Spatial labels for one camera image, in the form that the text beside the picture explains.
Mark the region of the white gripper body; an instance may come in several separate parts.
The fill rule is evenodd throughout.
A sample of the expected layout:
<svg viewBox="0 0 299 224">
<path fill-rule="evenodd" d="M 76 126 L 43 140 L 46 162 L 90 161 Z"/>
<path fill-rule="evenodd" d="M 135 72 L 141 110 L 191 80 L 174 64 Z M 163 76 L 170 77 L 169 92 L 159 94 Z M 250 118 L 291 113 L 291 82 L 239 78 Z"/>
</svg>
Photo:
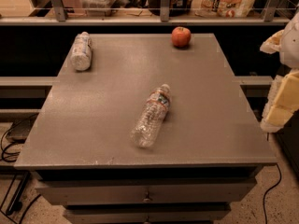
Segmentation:
<svg viewBox="0 0 299 224">
<path fill-rule="evenodd" d="M 261 129 L 266 133 L 275 133 L 279 130 L 278 126 L 270 124 L 266 121 L 267 115 L 269 114 L 270 108 L 278 94 L 279 87 L 281 85 L 283 77 L 280 75 L 276 75 L 273 79 L 268 95 L 267 95 L 267 103 L 264 105 L 263 113 L 262 113 L 262 120 L 260 122 Z"/>
</svg>

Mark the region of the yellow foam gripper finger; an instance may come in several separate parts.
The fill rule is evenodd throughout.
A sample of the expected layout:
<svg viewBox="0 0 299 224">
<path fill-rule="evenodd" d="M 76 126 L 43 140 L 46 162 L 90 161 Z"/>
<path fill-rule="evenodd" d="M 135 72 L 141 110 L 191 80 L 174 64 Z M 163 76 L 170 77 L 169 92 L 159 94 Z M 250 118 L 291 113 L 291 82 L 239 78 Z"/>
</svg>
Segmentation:
<svg viewBox="0 0 299 224">
<path fill-rule="evenodd" d="M 280 51 L 280 40 L 283 35 L 283 30 L 280 30 L 273 35 L 271 35 L 269 38 L 267 38 L 260 46 L 260 51 L 267 53 L 267 54 L 273 54 L 275 52 Z"/>
<path fill-rule="evenodd" d="M 283 126 L 298 109 L 299 70 L 291 70 L 282 79 L 266 121 L 275 126 Z"/>
</svg>

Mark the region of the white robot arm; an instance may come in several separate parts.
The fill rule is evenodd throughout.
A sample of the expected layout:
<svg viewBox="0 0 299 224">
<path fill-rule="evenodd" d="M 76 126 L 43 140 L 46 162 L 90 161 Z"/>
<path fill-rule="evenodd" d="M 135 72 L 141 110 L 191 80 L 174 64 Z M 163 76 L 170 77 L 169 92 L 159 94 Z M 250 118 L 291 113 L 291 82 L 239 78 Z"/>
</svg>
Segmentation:
<svg viewBox="0 0 299 224">
<path fill-rule="evenodd" d="M 276 133 L 299 110 L 299 14 L 264 41 L 260 51 L 278 52 L 280 62 L 290 68 L 288 74 L 275 76 L 262 113 L 262 130 Z"/>
</svg>

